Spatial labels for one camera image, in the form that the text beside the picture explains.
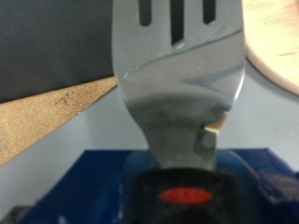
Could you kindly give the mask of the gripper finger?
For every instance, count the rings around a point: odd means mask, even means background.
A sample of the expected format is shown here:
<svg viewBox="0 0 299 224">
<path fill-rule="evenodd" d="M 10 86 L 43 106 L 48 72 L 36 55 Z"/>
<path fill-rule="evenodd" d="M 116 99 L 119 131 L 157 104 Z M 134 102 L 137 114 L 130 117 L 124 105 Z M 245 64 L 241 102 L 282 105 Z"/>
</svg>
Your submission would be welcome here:
<svg viewBox="0 0 299 224">
<path fill-rule="evenodd" d="M 18 224 L 30 211 L 30 209 L 31 207 L 27 205 L 18 205 L 13 207 L 9 215 L 9 224 Z"/>
</svg>

